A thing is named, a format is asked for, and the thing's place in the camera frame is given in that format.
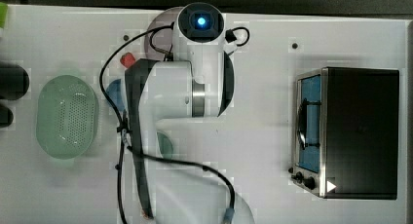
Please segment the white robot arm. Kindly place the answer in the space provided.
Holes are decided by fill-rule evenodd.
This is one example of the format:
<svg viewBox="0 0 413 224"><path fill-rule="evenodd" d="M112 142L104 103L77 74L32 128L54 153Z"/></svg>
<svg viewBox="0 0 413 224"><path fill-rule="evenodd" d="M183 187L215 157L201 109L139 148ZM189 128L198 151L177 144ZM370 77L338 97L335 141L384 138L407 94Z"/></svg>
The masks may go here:
<svg viewBox="0 0 413 224"><path fill-rule="evenodd" d="M137 194L155 224L255 224L251 209L218 169L178 152L163 120L217 119L235 89L223 14L209 3L183 7L170 24L169 60L141 58L124 77Z"/></svg>

